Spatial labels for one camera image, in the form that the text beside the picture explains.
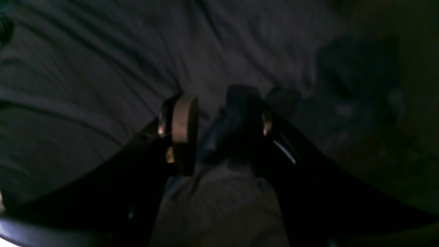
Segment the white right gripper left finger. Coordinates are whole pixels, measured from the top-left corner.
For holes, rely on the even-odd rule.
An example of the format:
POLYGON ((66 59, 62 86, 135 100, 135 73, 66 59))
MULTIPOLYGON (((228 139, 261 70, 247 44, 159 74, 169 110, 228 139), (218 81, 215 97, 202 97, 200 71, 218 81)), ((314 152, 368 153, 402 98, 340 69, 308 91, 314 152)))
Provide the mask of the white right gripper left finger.
POLYGON ((179 94, 92 172, 1 216, 14 247, 147 247, 171 176, 194 174, 199 100, 179 94))

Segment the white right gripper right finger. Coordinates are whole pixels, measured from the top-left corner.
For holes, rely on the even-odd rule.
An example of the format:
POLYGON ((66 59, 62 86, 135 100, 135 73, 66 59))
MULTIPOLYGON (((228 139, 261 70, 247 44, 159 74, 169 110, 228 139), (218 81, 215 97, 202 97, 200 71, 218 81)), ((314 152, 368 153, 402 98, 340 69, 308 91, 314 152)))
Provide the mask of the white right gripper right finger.
POLYGON ((438 216, 350 175, 261 97, 229 86, 206 162, 246 161, 275 190, 292 247, 420 246, 438 241, 438 216))

